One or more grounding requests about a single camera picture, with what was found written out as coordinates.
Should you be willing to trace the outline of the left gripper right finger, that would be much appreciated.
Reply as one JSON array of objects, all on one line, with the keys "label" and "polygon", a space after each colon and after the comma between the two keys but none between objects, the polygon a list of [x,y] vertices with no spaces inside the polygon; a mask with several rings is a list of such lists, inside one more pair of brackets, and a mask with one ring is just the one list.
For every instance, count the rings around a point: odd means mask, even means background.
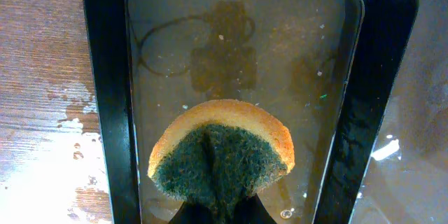
[{"label": "left gripper right finger", "polygon": [[277,224],[267,212],[259,196],[246,197],[234,208],[233,224]]}]

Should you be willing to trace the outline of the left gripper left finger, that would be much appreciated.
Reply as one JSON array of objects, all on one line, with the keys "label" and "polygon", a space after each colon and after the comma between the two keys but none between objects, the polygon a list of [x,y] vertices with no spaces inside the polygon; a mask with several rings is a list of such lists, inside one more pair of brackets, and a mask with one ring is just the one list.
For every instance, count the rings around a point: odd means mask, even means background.
[{"label": "left gripper left finger", "polygon": [[189,202],[182,203],[180,209],[168,224],[213,224],[212,212],[200,205]]}]

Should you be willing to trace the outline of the yellow green sponge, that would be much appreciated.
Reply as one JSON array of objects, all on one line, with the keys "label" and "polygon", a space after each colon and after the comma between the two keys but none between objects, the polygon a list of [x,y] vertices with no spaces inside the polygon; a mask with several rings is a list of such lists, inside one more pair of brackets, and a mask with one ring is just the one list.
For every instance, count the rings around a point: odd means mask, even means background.
[{"label": "yellow green sponge", "polygon": [[213,223],[232,223],[235,206],[295,166],[289,129],[262,108],[235,99],[198,104],[154,145],[148,177],[166,196],[200,204]]}]

